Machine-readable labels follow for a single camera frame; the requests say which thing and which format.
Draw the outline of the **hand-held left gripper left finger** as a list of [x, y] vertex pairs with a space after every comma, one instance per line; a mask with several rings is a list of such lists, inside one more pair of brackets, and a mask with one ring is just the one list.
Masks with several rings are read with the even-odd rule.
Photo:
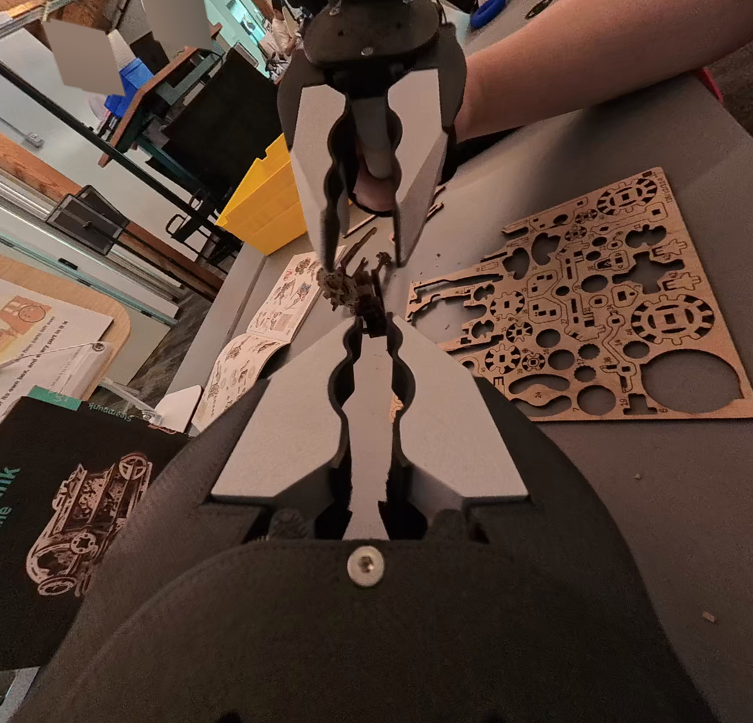
[[215, 482], [211, 498], [269, 515], [297, 511], [320, 539], [353, 516], [349, 422], [361, 319], [351, 318], [275, 372]]

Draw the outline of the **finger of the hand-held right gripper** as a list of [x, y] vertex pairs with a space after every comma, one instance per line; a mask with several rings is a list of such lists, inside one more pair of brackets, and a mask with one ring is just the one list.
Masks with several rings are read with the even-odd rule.
[[344, 162], [349, 100], [328, 84], [288, 85], [288, 151], [310, 242], [325, 270], [334, 270], [349, 226]]
[[396, 264], [405, 266], [426, 223], [447, 148], [438, 69], [405, 75], [389, 89], [389, 107], [401, 128], [393, 221]]

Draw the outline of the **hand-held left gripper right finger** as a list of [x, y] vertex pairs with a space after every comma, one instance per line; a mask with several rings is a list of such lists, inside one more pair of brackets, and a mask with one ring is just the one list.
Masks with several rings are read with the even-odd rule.
[[443, 511], [524, 501], [529, 492], [472, 372], [397, 315], [386, 338], [399, 403], [382, 502], [389, 539], [421, 539]]

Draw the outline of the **dark wooden gear mechanism model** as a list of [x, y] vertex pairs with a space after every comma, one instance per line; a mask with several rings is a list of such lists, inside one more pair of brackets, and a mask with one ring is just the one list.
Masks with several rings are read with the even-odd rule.
[[378, 253], [377, 264], [373, 268], [368, 267], [369, 263], [363, 257], [352, 274], [347, 272], [347, 267], [355, 259], [357, 253], [361, 251], [367, 241], [376, 233], [377, 229], [371, 228], [362, 238], [354, 242], [351, 247], [348, 247], [344, 255], [335, 263], [332, 271], [328, 272], [325, 268], [321, 268], [318, 271], [318, 285], [325, 299], [330, 301], [333, 310], [342, 306], [352, 315], [356, 316], [355, 302], [358, 295], [363, 292], [365, 286], [378, 282], [380, 288], [382, 288], [380, 280], [381, 272], [391, 264], [391, 256], [386, 251]]

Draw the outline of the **small dark wooden gear part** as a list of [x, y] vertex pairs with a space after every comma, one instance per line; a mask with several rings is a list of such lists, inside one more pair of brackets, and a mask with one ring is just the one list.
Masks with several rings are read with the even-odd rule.
[[379, 283], [365, 286], [355, 302], [355, 315], [363, 321], [363, 333], [370, 338], [386, 335], [387, 314]]

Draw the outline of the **person's right forearm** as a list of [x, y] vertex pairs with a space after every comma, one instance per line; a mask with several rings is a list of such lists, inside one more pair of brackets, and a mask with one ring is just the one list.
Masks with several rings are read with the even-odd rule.
[[752, 0], [559, 0], [467, 58], [464, 142], [699, 71], [751, 42]]

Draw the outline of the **black model kit box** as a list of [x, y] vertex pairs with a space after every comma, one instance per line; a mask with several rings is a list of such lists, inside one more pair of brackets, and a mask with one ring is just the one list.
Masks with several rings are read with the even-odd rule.
[[1, 424], [1, 670], [48, 663], [93, 573], [189, 436], [20, 398]]

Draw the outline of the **laser-cut plywood parts sheet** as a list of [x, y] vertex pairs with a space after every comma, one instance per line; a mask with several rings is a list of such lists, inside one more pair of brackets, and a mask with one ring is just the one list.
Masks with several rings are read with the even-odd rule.
[[[751, 383], [668, 178], [647, 169], [509, 224], [505, 244], [411, 282], [406, 320], [482, 308], [441, 342], [539, 423], [750, 419]], [[731, 397], [690, 408], [645, 386], [673, 356], [719, 360]]]

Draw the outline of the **person's right hand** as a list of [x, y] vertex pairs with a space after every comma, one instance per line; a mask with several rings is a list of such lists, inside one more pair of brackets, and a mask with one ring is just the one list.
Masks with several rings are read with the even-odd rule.
[[377, 178], [371, 174], [362, 157], [358, 162], [358, 173], [350, 199], [360, 209], [377, 217], [389, 217], [395, 209], [397, 191], [396, 177], [390, 174]]

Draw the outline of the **yellow plastic bin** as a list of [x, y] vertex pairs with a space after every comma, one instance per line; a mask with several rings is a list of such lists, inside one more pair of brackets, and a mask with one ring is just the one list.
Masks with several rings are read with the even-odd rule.
[[284, 135], [252, 163], [216, 225], [264, 256], [306, 233]]

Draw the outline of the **black fabric panel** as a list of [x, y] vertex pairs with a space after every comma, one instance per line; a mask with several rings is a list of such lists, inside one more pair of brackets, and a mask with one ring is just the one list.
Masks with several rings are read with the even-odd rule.
[[282, 134], [277, 86], [233, 48], [164, 134], [165, 152], [221, 200]]

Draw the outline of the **illustrated instruction booklet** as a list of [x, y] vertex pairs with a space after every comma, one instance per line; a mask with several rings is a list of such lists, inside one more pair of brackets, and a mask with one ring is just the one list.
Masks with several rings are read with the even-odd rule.
[[191, 420], [196, 430], [205, 430], [240, 399], [271, 357], [291, 344], [321, 291], [321, 268], [313, 252], [290, 259], [246, 331], [218, 355]]

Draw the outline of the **white plastic packaging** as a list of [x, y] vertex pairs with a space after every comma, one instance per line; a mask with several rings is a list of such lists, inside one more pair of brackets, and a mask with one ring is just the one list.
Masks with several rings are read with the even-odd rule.
[[164, 396], [156, 405], [152, 425], [170, 432], [184, 433], [202, 396], [201, 386], [192, 386]]

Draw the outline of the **wood-edged background desk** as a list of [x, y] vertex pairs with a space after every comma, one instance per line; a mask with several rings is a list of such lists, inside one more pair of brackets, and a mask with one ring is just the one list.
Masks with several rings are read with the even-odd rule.
[[133, 148], [141, 148], [175, 175], [185, 174], [165, 152], [164, 146], [155, 143], [147, 131], [150, 125], [167, 116], [171, 108], [183, 104], [186, 97], [196, 94], [200, 86], [210, 82], [223, 61], [224, 51], [218, 42], [221, 30], [220, 23], [211, 25], [210, 49], [184, 48], [171, 63], [136, 91], [125, 115], [119, 119], [108, 138], [108, 144], [114, 150], [125, 154]]

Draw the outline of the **blue plastic bin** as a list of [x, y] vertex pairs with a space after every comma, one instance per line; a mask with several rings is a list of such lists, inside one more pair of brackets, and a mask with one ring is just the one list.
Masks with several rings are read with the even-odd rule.
[[152, 71], [140, 59], [135, 58], [119, 70], [123, 95], [112, 94], [106, 97], [106, 109], [118, 118], [123, 118], [140, 88], [154, 76]]

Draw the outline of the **black drawer box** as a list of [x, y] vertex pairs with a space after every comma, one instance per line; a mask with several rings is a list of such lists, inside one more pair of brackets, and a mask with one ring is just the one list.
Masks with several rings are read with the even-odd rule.
[[76, 194], [66, 194], [45, 219], [78, 244], [102, 256], [108, 256], [129, 224], [94, 186], [84, 185]]

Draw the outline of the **instruction poster board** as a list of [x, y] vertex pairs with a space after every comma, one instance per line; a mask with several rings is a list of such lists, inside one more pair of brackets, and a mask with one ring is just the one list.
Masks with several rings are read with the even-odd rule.
[[85, 400], [131, 334], [115, 299], [1, 257], [1, 418], [34, 388]]

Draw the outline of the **black metal frame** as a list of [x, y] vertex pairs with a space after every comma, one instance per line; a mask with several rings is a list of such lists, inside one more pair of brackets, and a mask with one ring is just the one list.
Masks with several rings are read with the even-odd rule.
[[186, 223], [181, 228], [181, 230], [187, 231], [189, 237], [199, 229], [207, 231], [209, 233], [209, 240], [215, 240], [215, 248], [210, 257], [205, 257], [202, 254], [199, 254], [199, 257], [202, 257], [202, 259], [205, 259], [211, 265], [219, 267], [217, 263], [221, 262], [225, 257], [231, 255], [238, 256], [242, 250], [242, 242], [240, 242], [238, 238], [222, 228], [219, 228], [217, 225], [211, 224], [207, 218], [199, 213], [198, 209], [193, 208], [193, 206], [187, 201], [182, 200], [173, 191], [170, 191], [157, 178], [146, 172], [140, 165], [131, 161], [124, 153], [119, 153], [110, 143], [106, 142], [92, 131], [89, 126], [85, 125], [66, 109], [58, 105], [51, 98], [47, 97], [27, 80], [20, 77], [4, 62], [1, 63], [1, 76], [26, 97], [29, 97], [34, 103], [41, 106], [46, 112], [57, 118], [66, 127], [72, 129], [75, 133], [79, 134], [89, 142], [89, 144], [93, 145], [101, 153], [104, 153], [106, 157], [110, 158], [118, 165], [123, 166], [123, 168], [136, 177], [138, 181], [145, 184], [152, 191], [155, 191], [163, 197], [167, 202], [171, 203], [175, 208], [179, 209], [183, 215], [191, 220], [190, 224]]

